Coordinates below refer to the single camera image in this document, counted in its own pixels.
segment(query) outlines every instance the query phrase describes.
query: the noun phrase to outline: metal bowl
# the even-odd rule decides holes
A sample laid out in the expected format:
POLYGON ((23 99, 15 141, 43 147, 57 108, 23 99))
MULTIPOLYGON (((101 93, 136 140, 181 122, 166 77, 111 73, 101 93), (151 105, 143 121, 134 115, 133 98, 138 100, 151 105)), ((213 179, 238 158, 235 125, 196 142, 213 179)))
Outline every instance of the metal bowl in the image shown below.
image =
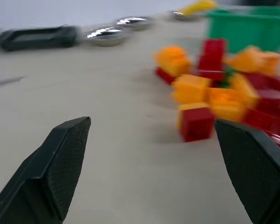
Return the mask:
POLYGON ((179 20, 179 21, 192 21, 192 20, 196 20, 198 18, 200 18, 203 13, 195 13, 192 15, 184 15, 183 13, 179 12, 179 11, 170 11, 170 14, 172 15, 172 17, 175 20, 179 20))
POLYGON ((152 24, 153 19, 148 16, 128 16, 117 20, 116 25, 143 30, 152 24))
POLYGON ((100 47, 111 47, 123 43, 130 36, 130 30, 124 27, 103 27, 83 33, 84 40, 100 47))

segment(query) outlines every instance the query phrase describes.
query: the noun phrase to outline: black object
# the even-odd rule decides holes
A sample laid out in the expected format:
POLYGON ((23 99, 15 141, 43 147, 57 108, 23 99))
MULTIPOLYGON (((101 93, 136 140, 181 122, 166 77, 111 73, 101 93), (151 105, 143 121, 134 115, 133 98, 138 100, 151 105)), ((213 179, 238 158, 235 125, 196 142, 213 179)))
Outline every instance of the black object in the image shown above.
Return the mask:
POLYGON ((0 48, 5 51, 72 47, 77 39, 75 27, 8 30, 0 34, 0 48))
POLYGON ((55 127, 0 193, 0 224, 61 224, 84 159, 90 118, 55 127))
POLYGON ((280 148, 263 131, 226 120, 215 129, 229 177, 254 224, 280 224, 280 148))

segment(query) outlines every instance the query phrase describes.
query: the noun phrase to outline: table surface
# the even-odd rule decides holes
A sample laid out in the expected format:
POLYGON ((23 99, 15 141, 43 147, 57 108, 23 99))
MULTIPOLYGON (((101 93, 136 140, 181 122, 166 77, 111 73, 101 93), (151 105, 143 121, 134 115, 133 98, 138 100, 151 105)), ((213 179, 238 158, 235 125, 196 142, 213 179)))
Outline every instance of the table surface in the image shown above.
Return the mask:
POLYGON ((183 143, 171 88, 152 55, 197 55, 206 21, 156 18, 125 44, 0 53, 0 191, 56 125, 90 116, 82 174, 65 224, 249 224, 213 138, 183 143))

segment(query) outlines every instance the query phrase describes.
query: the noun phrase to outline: yellow toy block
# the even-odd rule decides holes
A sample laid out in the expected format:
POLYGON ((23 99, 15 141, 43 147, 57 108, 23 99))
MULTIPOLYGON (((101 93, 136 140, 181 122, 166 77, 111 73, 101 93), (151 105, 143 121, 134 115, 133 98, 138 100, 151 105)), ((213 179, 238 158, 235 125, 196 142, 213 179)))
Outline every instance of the yellow toy block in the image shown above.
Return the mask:
POLYGON ((234 74, 230 80, 230 87, 238 92, 243 103, 248 108, 255 108, 259 101, 259 95, 250 82, 241 74, 234 74))
POLYGON ((158 67, 173 77, 190 73, 191 62, 181 47, 171 46, 160 50, 155 54, 155 61, 158 67))
POLYGON ((201 11, 207 11, 216 8, 218 5, 216 2, 211 0, 199 0, 193 4, 190 4, 179 11, 184 15, 191 15, 201 11))
POLYGON ((172 83, 175 89, 172 96, 180 104, 192 104, 204 101, 211 80, 204 77, 182 75, 172 83))
POLYGON ((260 68, 259 72, 267 75, 274 76, 280 65, 280 54, 275 52, 264 52, 264 65, 260 68))
POLYGON ((182 112, 187 110, 199 109, 199 108, 208 108, 209 105, 205 102, 202 103, 194 103, 194 104, 182 104, 178 107, 178 119, 177 119, 177 128, 180 128, 182 112))
POLYGON ((249 46, 235 55, 234 58, 225 59, 232 68, 242 72, 257 72, 264 66, 265 57, 259 48, 249 46))
POLYGON ((241 121, 245 107, 237 91, 209 88, 208 101, 212 112, 218 117, 231 121, 241 121))

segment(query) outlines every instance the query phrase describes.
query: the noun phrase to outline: green bin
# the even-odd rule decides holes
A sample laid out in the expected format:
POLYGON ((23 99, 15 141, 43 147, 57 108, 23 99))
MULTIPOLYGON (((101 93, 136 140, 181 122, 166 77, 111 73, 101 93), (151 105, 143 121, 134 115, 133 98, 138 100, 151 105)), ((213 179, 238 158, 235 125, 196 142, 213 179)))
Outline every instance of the green bin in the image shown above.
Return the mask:
POLYGON ((241 14, 216 9, 208 17, 211 19, 209 38, 228 40, 231 53, 249 45, 274 52, 280 50, 280 7, 254 7, 241 14))

